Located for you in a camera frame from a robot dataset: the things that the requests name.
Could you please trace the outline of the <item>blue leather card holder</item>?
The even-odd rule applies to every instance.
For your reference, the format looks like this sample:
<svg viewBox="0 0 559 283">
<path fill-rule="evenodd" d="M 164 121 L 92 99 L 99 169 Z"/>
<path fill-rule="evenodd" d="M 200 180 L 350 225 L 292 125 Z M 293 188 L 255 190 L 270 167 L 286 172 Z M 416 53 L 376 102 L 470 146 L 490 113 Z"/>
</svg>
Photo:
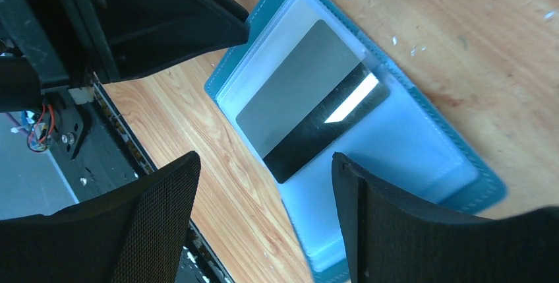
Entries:
<svg viewBox="0 0 559 283">
<path fill-rule="evenodd" d="M 285 183 L 282 204 L 314 282 L 349 280 L 332 186 L 332 156 L 346 154 L 371 173 L 447 208 L 474 214 L 506 194 L 501 179 L 403 71 L 331 0 L 260 0 L 249 40 L 230 48 L 206 91 L 265 167 L 236 117 L 319 20 L 362 59 L 388 97 Z"/>
</svg>

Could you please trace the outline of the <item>silver card with black stripe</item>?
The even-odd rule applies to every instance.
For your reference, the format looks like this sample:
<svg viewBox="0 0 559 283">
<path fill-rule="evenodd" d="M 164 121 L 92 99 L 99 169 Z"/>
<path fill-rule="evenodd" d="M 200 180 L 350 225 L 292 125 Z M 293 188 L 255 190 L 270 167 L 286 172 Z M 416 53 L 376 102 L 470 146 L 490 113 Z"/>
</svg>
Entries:
<svg viewBox="0 0 559 283">
<path fill-rule="evenodd" d="M 285 183 L 389 95 L 324 20 L 317 21 L 236 117 Z"/>
</svg>

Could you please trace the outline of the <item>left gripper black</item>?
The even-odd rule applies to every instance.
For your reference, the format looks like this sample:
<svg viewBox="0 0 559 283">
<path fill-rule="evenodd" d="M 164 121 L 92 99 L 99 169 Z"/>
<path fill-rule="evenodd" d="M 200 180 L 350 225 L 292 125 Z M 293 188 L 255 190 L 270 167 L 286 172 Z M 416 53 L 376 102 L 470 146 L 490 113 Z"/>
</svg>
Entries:
<svg viewBox="0 0 559 283">
<path fill-rule="evenodd" d="M 234 0 L 1 0 L 1 109 L 244 44 L 248 15 Z"/>
</svg>

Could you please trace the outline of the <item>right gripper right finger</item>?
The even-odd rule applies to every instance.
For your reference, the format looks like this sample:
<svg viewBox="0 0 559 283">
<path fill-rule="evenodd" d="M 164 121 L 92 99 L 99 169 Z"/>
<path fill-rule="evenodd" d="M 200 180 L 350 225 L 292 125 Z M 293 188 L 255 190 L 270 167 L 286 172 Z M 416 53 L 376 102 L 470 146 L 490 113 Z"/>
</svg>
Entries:
<svg viewBox="0 0 559 283">
<path fill-rule="evenodd" d="M 352 282 L 557 282 L 558 207 L 491 220 L 417 197 L 337 152 L 332 185 Z"/>
</svg>

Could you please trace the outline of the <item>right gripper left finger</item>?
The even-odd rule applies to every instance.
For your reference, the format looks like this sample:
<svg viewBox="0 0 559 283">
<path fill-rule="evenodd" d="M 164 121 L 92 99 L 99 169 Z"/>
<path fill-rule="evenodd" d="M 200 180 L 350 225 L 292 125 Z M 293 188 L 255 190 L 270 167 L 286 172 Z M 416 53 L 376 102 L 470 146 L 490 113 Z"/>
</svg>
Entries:
<svg viewBox="0 0 559 283">
<path fill-rule="evenodd" d="M 51 215 L 1 221 L 2 282 L 173 282 L 200 177 L 189 152 Z"/>
</svg>

